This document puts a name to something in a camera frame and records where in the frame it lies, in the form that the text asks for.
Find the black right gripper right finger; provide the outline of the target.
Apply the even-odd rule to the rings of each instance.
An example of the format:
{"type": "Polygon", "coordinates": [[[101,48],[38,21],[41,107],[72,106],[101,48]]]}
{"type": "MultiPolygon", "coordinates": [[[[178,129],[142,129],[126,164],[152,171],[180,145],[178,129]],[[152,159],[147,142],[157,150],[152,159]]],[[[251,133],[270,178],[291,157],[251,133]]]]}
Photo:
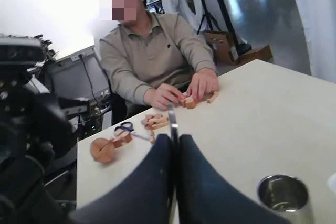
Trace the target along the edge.
{"type": "Polygon", "coordinates": [[[288,223],[227,182],[190,135],[177,140],[176,171],[180,223],[288,223]]]}

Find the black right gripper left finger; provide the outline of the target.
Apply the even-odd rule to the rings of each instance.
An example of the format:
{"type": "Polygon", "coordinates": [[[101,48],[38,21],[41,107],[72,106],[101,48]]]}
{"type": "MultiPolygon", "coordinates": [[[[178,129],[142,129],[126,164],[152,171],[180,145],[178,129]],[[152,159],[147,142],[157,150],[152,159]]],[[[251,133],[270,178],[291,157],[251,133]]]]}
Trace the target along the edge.
{"type": "Polygon", "coordinates": [[[72,212],[68,223],[169,223],[173,146],[160,134],[144,160],[117,187],[72,212]]]}

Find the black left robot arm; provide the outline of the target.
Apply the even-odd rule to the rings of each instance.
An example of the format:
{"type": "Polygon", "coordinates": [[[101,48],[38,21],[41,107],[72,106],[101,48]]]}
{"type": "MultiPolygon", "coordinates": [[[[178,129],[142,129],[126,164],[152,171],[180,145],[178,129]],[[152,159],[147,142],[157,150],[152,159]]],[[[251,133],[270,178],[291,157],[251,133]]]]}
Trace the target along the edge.
{"type": "Polygon", "coordinates": [[[44,177],[76,141],[58,99],[28,87],[32,66],[1,62],[1,223],[68,223],[44,177]]]}

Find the person's other bare hand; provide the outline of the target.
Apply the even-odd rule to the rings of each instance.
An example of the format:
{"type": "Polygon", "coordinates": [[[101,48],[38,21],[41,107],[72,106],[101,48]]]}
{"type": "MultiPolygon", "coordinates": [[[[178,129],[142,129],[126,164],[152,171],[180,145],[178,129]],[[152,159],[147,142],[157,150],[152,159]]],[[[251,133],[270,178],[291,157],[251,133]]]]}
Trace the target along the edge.
{"type": "Polygon", "coordinates": [[[179,104],[185,95],[176,87],[163,83],[158,88],[148,89],[143,97],[146,105],[165,111],[169,105],[179,104]]]}

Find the person's bare hand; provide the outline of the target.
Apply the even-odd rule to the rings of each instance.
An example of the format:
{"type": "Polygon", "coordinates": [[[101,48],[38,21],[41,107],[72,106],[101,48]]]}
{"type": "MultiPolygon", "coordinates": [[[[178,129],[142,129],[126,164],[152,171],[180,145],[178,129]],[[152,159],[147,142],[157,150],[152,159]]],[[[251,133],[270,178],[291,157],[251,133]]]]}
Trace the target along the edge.
{"type": "Polygon", "coordinates": [[[218,91],[217,73],[210,68],[202,68],[192,77],[191,83],[187,88],[187,96],[194,100],[202,101],[203,98],[215,91],[218,91]]]}

